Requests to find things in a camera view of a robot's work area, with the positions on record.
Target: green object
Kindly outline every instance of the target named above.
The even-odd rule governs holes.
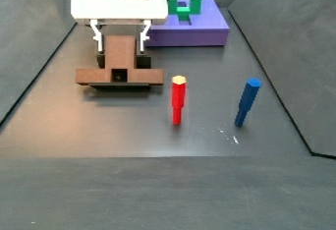
[[[178,20],[185,22],[189,20],[190,8],[189,7],[177,7],[177,16]]]
[[[201,13],[202,0],[190,0],[190,14]]]
[[[177,14],[177,0],[167,0],[167,14]]]
[[[167,14],[177,14],[179,21],[187,21],[190,14],[199,14],[202,9],[202,0],[190,0],[186,7],[178,7],[177,0],[167,0]]]

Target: brown block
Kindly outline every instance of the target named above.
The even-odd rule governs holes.
[[[111,71],[105,69],[77,69],[75,83],[87,85],[89,83],[109,83],[111,81]]]
[[[105,37],[105,69],[131,69],[135,52],[134,36],[107,35]]]
[[[126,82],[162,85],[162,69],[133,69],[127,71]]]

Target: purple platform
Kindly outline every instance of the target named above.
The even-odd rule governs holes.
[[[178,0],[189,5],[189,0]],[[213,46],[226,42],[229,27],[213,0],[202,0],[202,12],[190,15],[189,22],[179,22],[169,15],[165,25],[153,25],[145,46]]]

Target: red peg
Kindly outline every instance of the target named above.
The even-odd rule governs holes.
[[[173,124],[181,124],[183,98],[185,98],[185,77],[175,76],[171,78],[171,107],[173,107]]]

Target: blue peg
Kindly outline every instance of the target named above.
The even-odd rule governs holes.
[[[245,89],[238,102],[238,111],[234,119],[235,127],[242,126],[246,117],[246,112],[250,110],[259,86],[261,81],[258,79],[255,78],[247,79]]]

